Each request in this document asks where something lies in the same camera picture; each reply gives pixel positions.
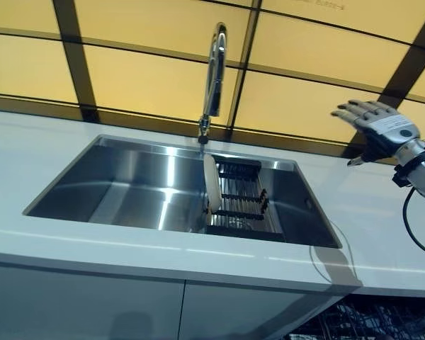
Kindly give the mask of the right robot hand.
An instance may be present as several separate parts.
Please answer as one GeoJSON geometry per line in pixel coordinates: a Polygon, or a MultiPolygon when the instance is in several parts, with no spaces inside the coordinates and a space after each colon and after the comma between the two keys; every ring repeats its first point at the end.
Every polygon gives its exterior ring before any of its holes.
{"type": "Polygon", "coordinates": [[[365,136],[363,153],[349,166],[393,157],[411,141],[420,140],[418,127],[395,108],[379,101],[351,99],[337,106],[331,115],[347,122],[365,136]]]}

